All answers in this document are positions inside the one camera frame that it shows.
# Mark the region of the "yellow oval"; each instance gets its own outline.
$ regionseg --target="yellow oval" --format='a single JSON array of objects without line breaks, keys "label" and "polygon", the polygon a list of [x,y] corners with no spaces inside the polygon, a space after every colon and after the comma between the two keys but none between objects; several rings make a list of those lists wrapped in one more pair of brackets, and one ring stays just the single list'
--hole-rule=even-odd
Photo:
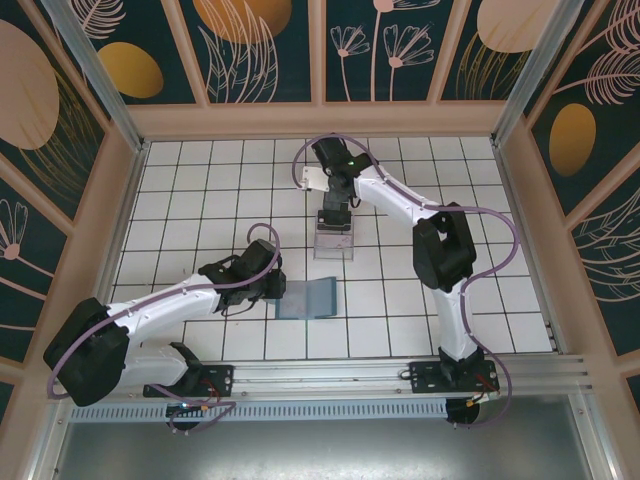
[{"label": "yellow oval", "polygon": [[0,20],[0,138],[34,150],[53,135],[60,96],[56,73],[29,35]]},{"label": "yellow oval", "polygon": [[262,36],[259,33],[250,35],[251,22],[245,2],[256,22],[262,18],[273,37],[289,23],[291,0],[193,0],[193,6],[209,30],[220,38],[233,43],[257,43]]},{"label": "yellow oval", "polygon": [[570,177],[587,163],[596,141],[596,120],[584,105],[571,103],[560,110],[551,127],[549,157],[563,177]]},{"label": "yellow oval", "polygon": [[478,36],[501,53],[533,50],[558,0],[483,0],[478,10]]},{"label": "yellow oval", "polygon": [[162,71],[153,57],[140,47],[114,42],[102,47],[98,56],[120,93],[149,98],[162,91]]}]

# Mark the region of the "metal vent strip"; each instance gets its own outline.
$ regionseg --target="metal vent strip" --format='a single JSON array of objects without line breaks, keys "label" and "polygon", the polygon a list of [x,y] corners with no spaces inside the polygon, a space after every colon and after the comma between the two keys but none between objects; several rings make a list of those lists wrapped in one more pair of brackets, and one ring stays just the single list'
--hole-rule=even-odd
[{"label": "metal vent strip", "polygon": [[[381,418],[446,418],[445,399],[239,402],[226,422],[287,420],[365,420]],[[175,403],[105,403],[75,407],[69,423],[165,423]],[[222,411],[185,412],[174,421],[206,420]]]}]

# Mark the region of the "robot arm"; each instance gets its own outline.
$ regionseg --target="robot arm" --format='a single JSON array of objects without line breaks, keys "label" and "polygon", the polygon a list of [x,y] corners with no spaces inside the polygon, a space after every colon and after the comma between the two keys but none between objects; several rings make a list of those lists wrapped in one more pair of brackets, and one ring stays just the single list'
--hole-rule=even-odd
[{"label": "robot arm", "polygon": [[[425,208],[439,204],[411,191],[379,167],[381,176],[368,155],[353,157],[339,139],[326,138],[312,148],[326,180],[322,179],[320,169],[314,171],[313,167],[305,167],[302,183],[306,188],[325,191],[325,199],[327,195],[347,200],[357,197],[413,230],[414,270],[422,283],[433,291],[440,317],[443,373],[455,383],[456,371],[481,359],[483,354],[466,333],[460,310],[460,288],[472,275],[476,260],[464,213]],[[330,218],[326,201],[324,208],[323,215]],[[464,301],[467,302],[466,311],[470,312],[468,296]]]},{"label": "robot arm", "polygon": [[183,344],[140,346],[175,324],[225,311],[245,300],[282,298],[286,277],[278,268],[258,281],[239,288],[214,288],[251,279],[268,267],[274,247],[252,242],[242,256],[232,255],[208,264],[177,285],[124,303],[102,305],[95,298],[80,302],[44,354],[50,368],[58,363],[76,339],[89,328],[121,312],[116,319],[86,340],[66,361],[58,379],[79,406],[91,405],[118,387],[144,384],[179,386],[192,391],[203,367]]}]

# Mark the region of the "white grid floor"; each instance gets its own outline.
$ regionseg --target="white grid floor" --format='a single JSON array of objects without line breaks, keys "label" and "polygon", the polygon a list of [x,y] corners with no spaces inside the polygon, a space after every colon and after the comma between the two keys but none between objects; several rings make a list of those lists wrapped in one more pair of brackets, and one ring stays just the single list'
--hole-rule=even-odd
[{"label": "white grid floor", "polygon": [[[387,171],[437,202],[510,212],[487,138],[369,138]],[[338,315],[274,320],[264,302],[244,314],[194,318],[165,332],[204,361],[380,358],[437,353],[439,322],[412,267],[411,231],[368,205],[355,210],[353,262],[313,260],[320,192],[294,188],[290,164],[304,140],[156,142],[151,146],[112,301],[166,288],[200,266],[240,254],[256,222],[280,234],[289,280],[338,279]],[[305,161],[316,162],[309,149]],[[511,234],[499,220],[468,215],[478,260],[502,261]],[[267,238],[256,230],[254,238]],[[501,353],[552,350],[520,252],[498,276],[470,287],[478,338]]]}]

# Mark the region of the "flower illustration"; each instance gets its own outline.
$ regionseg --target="flower illustration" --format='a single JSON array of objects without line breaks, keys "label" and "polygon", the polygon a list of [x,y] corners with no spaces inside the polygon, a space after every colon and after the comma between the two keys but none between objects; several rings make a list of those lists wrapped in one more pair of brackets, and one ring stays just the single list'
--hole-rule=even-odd
[{"label": "flower illustration", "polygon": [[420,8],[434,7],[440,0],[373,0],[373,6],[381,13],[389,13],[393,10],[419,10]]},{"label": "flower illustration", "polygon": [[29,210],[16,202],[14,213],[6,199],[0,200],[0,258],[15,260],[20,255],[20,243],[27,227]]},{"label": "flower illustration", "polygon": [[369,42],[366,41],[362,26],[346,27],[344,32],[340,27],[331,29],[331,40],[336,47],[336,51],[340,56],[340,65],[342,66],[342,83],[344,84],[344,93],[347,95],[347,101],[351,101],[349,96],[349,86],[347,85],[347,75],[344,69],[344,59],[352,55],[360,55],[370,50]]},{"label": "flower illustration", "polygon": [[[43,268],[28,262],[20,256],[20,245],[24,238],[24,232],[27,228],[27,218],[29,210],[20,202],[16,202],[13,211],[6,199],[0,200],[0,260],[18,260],[26,266],[40,272],[48,277],[53,277],[51,272],[47,272]],[[45,295],[31,290],[23,285],[12,282],[9,279],[0,277],[0,283],[14,290],[30,295],[39,300],[44,300]],[[13,330],[32,330],[31,327],[22,328],[17,326],[8,326],[0,324],[0,328],[9,328]]]},{"label": "flower illustration", "polygon": [[378,30],[380,29],[380,17],[383,13],[395,10],[419,10],[421,8],[435,7],[440,0],[373,0],[373,6],[378,11],[373,27],[373,53],[371,55],[371,101],[376,101],[376,53],[378,51]]},{"label": "flower illustration", "polygon": [[420,65],[433,60],[433,50],[428,47],[431,38],[429,27],[406,27],[398,38],[398,25],[384,29],[384,47],[389,57],[391,81],[389,84],[389,100],[393,100],[393,80],[396,68]]}]

